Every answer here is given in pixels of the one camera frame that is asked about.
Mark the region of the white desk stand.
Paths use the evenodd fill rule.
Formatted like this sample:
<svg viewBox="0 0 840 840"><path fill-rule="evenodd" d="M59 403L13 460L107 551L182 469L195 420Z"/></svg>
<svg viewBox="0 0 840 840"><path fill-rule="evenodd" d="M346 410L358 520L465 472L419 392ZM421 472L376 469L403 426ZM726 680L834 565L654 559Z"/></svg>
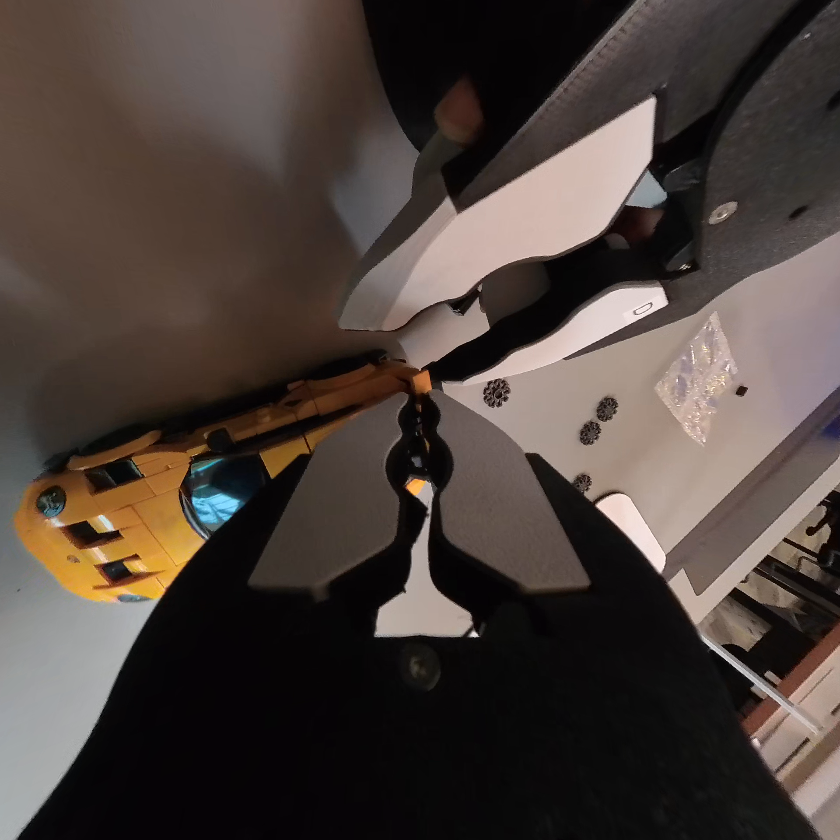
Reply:
<svg viewBox="0 0 840 840"><path fill-rule="evenodd" d="M630 496L614 491L600 497L595 507L633 542L658 573L664 572L666 553Z"/></svg>

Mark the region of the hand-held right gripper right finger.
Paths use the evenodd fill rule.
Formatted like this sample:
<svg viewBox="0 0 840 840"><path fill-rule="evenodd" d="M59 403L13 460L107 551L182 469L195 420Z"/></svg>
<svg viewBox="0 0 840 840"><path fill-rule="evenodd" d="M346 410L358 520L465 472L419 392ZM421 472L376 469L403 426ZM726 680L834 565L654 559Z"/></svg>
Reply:
<svg viewBox="0 0 840 840"><path fill-rule="evenodd" d="M586 592L591 581L521 447L443 392L427 394L434 487L429 570L451 599Z"/></svg>

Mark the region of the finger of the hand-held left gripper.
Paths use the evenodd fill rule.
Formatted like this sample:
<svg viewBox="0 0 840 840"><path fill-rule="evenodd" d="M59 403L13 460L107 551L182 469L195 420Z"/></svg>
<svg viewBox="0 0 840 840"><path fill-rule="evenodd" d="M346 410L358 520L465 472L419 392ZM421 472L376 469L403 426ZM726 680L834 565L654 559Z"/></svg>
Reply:
<svg viewBox="0 0 840 840"><path fill-rule="evenodd" d="M438 382L468 384L570 358L668 306L665 273L638 251L577 251L545 265L536 301L426 365Z"/></svg>
<svg viewBox="0 0 840 840"><path fill-rule="evenodd" d="M399 330L501 267L598 238L652 159L656 109L643 100L471 206L456 206L441 171L427 176L357 265L339 327Z"/></svg>

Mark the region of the person's left hand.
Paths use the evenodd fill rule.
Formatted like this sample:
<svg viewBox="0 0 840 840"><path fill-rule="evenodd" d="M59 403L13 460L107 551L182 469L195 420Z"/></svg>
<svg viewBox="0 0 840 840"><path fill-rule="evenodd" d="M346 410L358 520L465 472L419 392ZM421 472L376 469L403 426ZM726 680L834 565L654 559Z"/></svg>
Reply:
<svg viewBox="0 0 840 840"><path fill-rule="evenodd" d="M444 94L434 110L437 130L460 148L474 144L485 128L485 116L473 80L459 78Z"/></svg>

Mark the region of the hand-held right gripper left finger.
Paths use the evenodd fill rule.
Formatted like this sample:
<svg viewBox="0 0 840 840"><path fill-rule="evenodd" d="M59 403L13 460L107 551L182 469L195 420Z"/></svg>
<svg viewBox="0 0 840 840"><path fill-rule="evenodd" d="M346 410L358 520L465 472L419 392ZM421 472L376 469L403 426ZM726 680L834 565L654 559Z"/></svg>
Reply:
<svg viewBox="0 0 840 840"><path fill-rule="evenodd" d="M414 400L394 395L318 444L248 585L257 592L387 603L404 591L427 515L413 473Z"/></svg>

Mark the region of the clear plastic bag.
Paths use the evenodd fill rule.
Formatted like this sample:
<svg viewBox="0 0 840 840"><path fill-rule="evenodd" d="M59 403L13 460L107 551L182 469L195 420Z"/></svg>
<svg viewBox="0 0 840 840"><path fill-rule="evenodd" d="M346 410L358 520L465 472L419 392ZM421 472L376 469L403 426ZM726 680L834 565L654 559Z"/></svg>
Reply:
<svg viewBox="0 0 840 840"><path fill-rule="evenodd" d="M728 338L714 311L654 391L688 437L703 446L718 403L737 373Z"/></svg>

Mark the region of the yellow lego car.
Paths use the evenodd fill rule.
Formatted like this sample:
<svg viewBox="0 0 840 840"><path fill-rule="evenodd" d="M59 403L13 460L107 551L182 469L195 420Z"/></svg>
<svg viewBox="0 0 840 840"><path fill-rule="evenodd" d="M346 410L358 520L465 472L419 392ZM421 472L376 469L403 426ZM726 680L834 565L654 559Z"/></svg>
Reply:
<svg viewBox="0 0 840 840"><path fill-rule="evenodd" d="M16 512L17 535L74 595L157 600L263 486L349 419L410 393L418 371L373 350L116 429L45 463Z"/></svg>

